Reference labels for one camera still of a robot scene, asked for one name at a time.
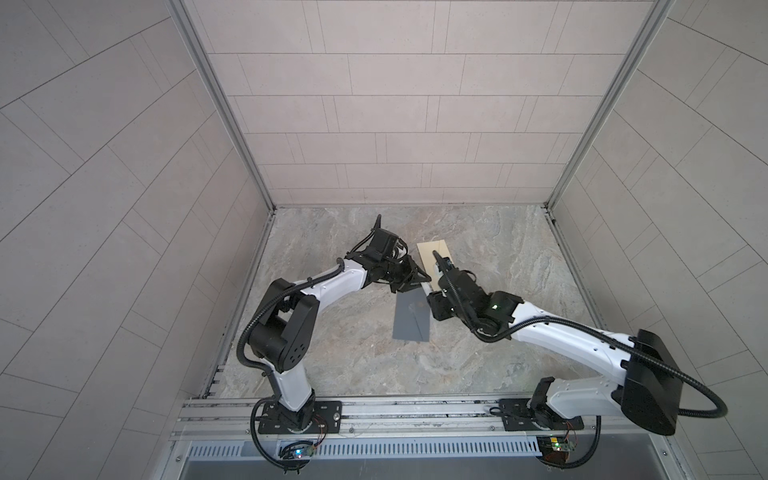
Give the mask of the grey envelope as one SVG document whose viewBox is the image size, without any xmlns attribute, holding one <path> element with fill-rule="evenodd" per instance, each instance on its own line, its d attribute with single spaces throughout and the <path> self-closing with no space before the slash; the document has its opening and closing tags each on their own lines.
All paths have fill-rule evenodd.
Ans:
<svg viewBox="0 0 768 480">
<path fill-rule="evenodd" d="M 392 338 L 394 340 L 428 342 L 431 310 L 423 289 L 396 294 Z"/>
</svg>

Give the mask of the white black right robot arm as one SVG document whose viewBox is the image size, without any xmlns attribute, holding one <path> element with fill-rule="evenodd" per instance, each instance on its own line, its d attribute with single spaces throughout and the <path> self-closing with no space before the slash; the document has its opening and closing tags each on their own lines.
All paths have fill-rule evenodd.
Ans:
<svg viewBox="0 0 768 480">
<path fill-rule="evenodd" d="M 593 378 L 541 379 L 523 409 L 538 427 L 563 430 L 584 416 L 622 416 L 654 434 L 675 433 L 682 382 L 662 370 L 674 362 L 655 334 L 630 337 L 568 322 L 517 295 L 485 292 L 467 270 L 450 267 L 437 284 L 428 296 L 436 320 L 455 317 L 485 343 L 531 343 L 595 371 Z"/>
</svg>

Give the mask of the cream yellow envelope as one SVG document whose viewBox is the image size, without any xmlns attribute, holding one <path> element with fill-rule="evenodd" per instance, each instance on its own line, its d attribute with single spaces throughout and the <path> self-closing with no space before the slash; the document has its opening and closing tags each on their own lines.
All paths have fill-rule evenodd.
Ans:
<svg viewBox="0 0 768 480">
<path fill-rule="evenodd" d="M 431 277 L 430 292 L 439 291 L 440 287 L 438 281 L 442 273 L 439 269 L 434 252 L 437 252 L 441 258 L 452 260 L 447 242 L 443 239 L 420 242 L 417 244 L 417 249 L 421 257 L 423 269 Z"/>
</svg>

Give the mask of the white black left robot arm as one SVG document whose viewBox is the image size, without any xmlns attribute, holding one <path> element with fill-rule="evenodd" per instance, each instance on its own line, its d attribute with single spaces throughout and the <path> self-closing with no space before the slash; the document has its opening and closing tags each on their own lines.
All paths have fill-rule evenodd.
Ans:
<svg viewBox="0 0 768 480">
<path fill-rule="evenodd" d="M 371 284 L 387 285 L 397 294 L 430 281 L 407 244 L 376 225 L 334 268 L 303 282 L 273 281 L 237 340 L 236 358 L 266 376 L 279 422 L 303 431 L 313 421 L 316 399 L 303 358 L 323 310 Z"/>
</svg>

